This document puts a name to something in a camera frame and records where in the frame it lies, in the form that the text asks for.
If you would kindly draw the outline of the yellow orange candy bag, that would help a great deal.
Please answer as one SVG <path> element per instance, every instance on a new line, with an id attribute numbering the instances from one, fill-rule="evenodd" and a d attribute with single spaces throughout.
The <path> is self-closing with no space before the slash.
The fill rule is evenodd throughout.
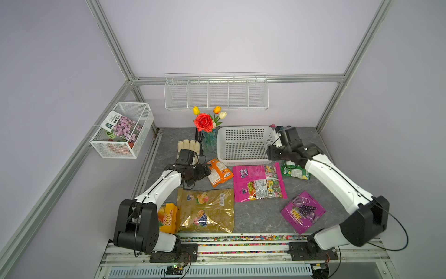
<path id="1" fill-rule="evenodd" d="M 161 232 L 175 234 L 177 231 L 178 208 L 174 203 L 166 203 L 162 205 L 158 211 L 159 229 Z"/>

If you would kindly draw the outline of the white plastic basket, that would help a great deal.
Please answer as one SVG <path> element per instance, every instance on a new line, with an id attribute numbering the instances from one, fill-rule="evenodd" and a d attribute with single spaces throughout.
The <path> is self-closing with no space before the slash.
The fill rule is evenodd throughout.
<path id="1" fill-rule="evenodd" d="M 268 165 L 267 149 L 277 143 L 269 126 L 223 127 L 217 132 L 217 159 L 227 166 Z"/>

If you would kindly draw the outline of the purple grape candy bag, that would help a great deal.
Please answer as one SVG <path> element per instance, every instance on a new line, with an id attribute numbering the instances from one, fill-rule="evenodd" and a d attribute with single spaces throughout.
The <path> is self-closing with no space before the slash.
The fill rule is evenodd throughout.
<path id="1" fill-rule="evenodd" d="M 325 208 L 306 191 L 281 210 L 281 215 L 299 234 L 310 229 L 325 213 Z"/>

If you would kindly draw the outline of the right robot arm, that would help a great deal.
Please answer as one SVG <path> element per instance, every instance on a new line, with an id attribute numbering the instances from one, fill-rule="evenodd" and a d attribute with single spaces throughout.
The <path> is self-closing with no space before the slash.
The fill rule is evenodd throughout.
<path id="1" fill-rule="evenodd" d="M 375 197 L 341 172 L 315 144 L 267 147 L 269 160 L 292 161 L 315 176 L 342 204 L 349 217 L 327 229 L 315 232 L 309 243 L 322 251 L 335 246 L 361 247 L 387 229 L 389 201 Z"/>

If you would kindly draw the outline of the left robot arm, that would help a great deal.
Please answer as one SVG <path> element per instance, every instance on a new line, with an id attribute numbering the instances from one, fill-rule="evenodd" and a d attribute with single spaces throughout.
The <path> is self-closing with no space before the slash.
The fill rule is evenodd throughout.
<path id="1" fill-rule="evenodd" d="M 210 174 L 206 163 L 168 165 L 145 192 L 120 204 L 113 244 L 134 253 L 177 253 L 180 240 L 173 233 L 160 231 L 158 211 L 175 189 L 194 185 Z"/>

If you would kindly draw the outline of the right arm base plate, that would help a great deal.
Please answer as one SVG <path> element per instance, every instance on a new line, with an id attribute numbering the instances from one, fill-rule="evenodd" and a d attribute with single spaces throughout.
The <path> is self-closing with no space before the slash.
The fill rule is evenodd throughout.
<path id="1" fill-rule="evenodd" d="M 338 260 L 336 249 L 322 250 L 312 242 L 290 242 L 286 251 L 293 261 L 324 261 Z"/>

